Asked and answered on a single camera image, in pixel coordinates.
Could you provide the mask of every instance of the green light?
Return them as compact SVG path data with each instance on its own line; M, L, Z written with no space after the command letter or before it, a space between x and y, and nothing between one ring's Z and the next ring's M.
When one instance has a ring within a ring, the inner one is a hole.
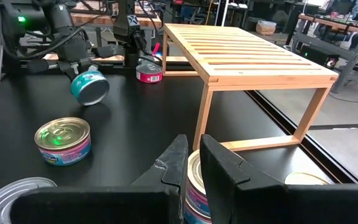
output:
M58 141L58 140L53 140L53 143L54 143L54 145L56 145L56 146L58 146L58 145L60 145L60 141Z
M18 16L17 19L19 20L19 22L25 22L25 18L22 16Z

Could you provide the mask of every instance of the wooden leg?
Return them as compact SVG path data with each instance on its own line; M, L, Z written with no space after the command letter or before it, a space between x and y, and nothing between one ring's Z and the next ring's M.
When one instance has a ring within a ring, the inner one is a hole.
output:
M198 120L196 134L194 136L193 150L200 148L201 135L205 133L206 122L208 120L209 109L211 107L213 91L209 86L204 84L203 96L201 97L200 111L198 112Z
M324 100L326 99L328 93L329 93L329 88L318 88L315 91L309 103L309 106L307 107L301 121L299 122L298 128L293 134L293 136L296 137L297 140L299 140L299 142L302 141L302 139L305 137L306 133L308 132L309 127L311 126L315 117L317 116L317 113L320 110L320 107L323 105Z
M165 71L167 69L167 44L168 38L167 33L164 32L164 37L162 40L162 75L165 75Z

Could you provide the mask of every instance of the wooden shelf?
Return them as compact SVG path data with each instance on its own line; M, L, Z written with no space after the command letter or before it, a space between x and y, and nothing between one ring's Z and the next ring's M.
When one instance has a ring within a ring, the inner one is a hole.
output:
M200 145L214 91L316 88L293 136L222 143L232 151L298 144L304 138L338 74L236 27L165 24L163 72L199 75L203 95L193 150ZM166 72L167 40L181 49L196 72Z

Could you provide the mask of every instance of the can lid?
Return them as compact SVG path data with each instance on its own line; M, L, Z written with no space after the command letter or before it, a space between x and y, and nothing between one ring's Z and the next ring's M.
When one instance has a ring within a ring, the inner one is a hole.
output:
M201 175L201 162L200 162L200 150L194 151L190 154L187 165L187 178L194 188L206 195L203 176Z
M90 133L89 124L80 118L60 118L43 125L35 133L35 143L46 150L75 146Z
M329 184L327 181L313 174L305 172L293 172L289 174L284 181L285 184L296 185L325 185Z
M140 64L136 67L136 70L145 74L156 74L162 72L162 67L152 63Z
M18 180L0 189L0 224L10 224L9 212L13 201L21 194L41 187L56 187L57 185L43 177L31 177Z

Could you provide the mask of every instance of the round can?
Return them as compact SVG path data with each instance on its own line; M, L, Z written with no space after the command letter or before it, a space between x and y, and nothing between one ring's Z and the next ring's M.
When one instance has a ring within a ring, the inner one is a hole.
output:
M313 174L308 174L305 172L293 172L285 178L284 184L325 185L329 183Z
M162 80L162 67L152 63L136 66L136 78L144 83L157 83Z
M34 141L49 164L72 165L91 150L90 126L80 118L56 119L39 128Z
M209 216L208 201L201 175L200 150L188 158L186 196L189 203L203 215Z
M189 224L210 224L211 219L205 215L200 214L197 212L186 200L185 204L185 220Z
M10 224L9 212L13 201L30 190L41 187L56 187L57 185L43 177L31 177L13 182L0 189L0 224Z
M201 195L197 190L187 183L186 198L192 207L196 208L197 212L203 215L210 216L208 201L204 195Z
M89 70L75 77L70 89L80 104L89 106L99 103L108 94L110 84L101 72Z

